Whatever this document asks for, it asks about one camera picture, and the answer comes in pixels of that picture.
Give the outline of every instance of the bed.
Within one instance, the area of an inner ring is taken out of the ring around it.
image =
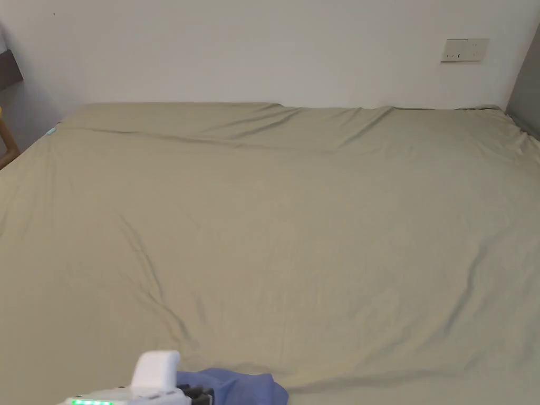
[[[2,402],[161,348],[293,405],[537,403],[539,200],[498,109],[88,105],[0,172]]]

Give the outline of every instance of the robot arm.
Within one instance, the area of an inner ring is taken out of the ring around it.
[[[66,398],[64,405],[212,405],[213,391],[178,386],[180,354],[144,353],[137,362],[131,385]]]

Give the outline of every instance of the wooden chair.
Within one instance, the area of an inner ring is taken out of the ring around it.
[[[4,120],[2,119],[2,108],[0,108],[0,138],[5,144],[6,153],[0,156],[0,170],[15,160],[21,154],[11,132],[9,132]]]

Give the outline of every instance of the mattress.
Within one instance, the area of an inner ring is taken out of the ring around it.
[[[540,144],[498,110],[96,104],[0,172],[0,396],[139,354],[290,404],[537,403]]]

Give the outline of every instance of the beige bed sheet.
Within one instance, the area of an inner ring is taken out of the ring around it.
[[[539,201],[501,111],[90,105],[0,172],[0,401],[168,348],[291,404],[538,403]]]

